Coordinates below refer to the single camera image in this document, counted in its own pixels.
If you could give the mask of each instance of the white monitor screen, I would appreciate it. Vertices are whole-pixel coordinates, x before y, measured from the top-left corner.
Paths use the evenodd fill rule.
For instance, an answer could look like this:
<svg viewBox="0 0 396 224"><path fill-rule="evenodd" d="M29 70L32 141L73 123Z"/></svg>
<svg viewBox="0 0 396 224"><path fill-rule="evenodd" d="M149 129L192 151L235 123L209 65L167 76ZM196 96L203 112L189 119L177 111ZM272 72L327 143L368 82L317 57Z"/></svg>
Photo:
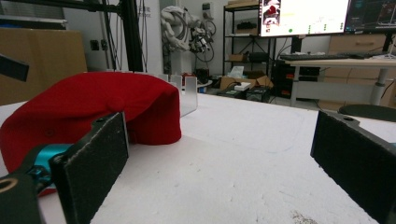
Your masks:
<svg viewBox="0 0 396 224"><path fill-rule="evenodd" d="M260 0L260 36L343 33L348 0Z"/></svg>

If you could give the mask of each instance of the desk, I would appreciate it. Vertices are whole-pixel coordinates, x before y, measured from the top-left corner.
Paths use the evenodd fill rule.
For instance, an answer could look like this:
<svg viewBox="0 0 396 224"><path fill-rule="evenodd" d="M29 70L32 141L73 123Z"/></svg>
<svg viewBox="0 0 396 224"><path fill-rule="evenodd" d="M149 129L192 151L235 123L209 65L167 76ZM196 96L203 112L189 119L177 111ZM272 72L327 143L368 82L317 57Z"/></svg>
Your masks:
<svg viewBox="0 0 396 224"><path fill-rule="evenodd" d="M294 106L297 97L308 99L352 101L379 105L381 95L385 89L388 70L396 68L395 60L381 59L343 59L343 60L313 60L313 61L286 61L295 66L290 106ZM299 81L300 67L348 67L359 69L379 68L378 80L374 86Z"/></svg>
<svg viewBox="0 0 396 224"><path fill-rule="evenodd" d="M0 122L16 107L0 107ZM130 147L92 223L376 223L310 157L317 114L198 94L178 142ZM361 127L396 142L395 123ZM56 194L40 206L49 224L64 223Z"/></svg>

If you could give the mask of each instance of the monitor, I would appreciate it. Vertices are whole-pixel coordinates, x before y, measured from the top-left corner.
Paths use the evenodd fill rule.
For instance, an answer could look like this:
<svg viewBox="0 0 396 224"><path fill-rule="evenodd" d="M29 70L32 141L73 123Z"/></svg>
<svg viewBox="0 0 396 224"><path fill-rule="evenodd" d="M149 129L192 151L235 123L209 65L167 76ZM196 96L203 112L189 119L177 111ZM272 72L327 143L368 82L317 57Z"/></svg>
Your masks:
<svg viewBox="0 0 396 224"><path fill-rule="evenodd" d="M351 0L346 16L347 34L396 33L396 0Z"/></svg>
<svg viewBox="0 0 396 224"><path fill-rule="evenodd" d="M260 36L342 34L349 0L260 0Z"/></svg>

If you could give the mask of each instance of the wooden cabinet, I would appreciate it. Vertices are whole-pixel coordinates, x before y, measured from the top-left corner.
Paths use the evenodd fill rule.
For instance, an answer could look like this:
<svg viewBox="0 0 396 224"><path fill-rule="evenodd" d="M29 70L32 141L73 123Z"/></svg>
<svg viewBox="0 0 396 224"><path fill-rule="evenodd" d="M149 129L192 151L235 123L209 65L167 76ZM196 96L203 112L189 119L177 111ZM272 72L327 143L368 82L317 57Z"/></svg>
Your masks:
<svg viewBox="0 0 396 224"><path fill-rule="evenodd" d="M336 35L332 36L329 44L329 54L343 51L382 51L385 35ZM358 68L328 68L325 70L325 82L354 83L374 85L378 77L379 69ZM387 79L396 78L396 70L389 69ZM396 107L395 83L387 80L385 88L388 88L381 99L383 106ZM336 102L319 101L322 109L338 110L342 105L360 104L359 102Z"/></svg>

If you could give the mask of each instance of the transparent plastic stand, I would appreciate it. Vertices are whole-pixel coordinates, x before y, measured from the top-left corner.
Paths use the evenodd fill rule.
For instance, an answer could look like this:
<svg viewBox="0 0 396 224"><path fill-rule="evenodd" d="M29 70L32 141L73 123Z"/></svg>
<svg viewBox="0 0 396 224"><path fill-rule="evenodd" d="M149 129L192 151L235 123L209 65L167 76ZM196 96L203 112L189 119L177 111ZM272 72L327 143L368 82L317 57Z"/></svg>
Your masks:
<svg viewBox="0 0 396 224"><path fill-rule="evenodd" d="M160 78L177 87L180 93L180 116L184 117L198 108L197 78L185 77L185 86L182 86L182 76L165 74L153 75L149 73L135 72L136 74L150 75Z"/></svg>

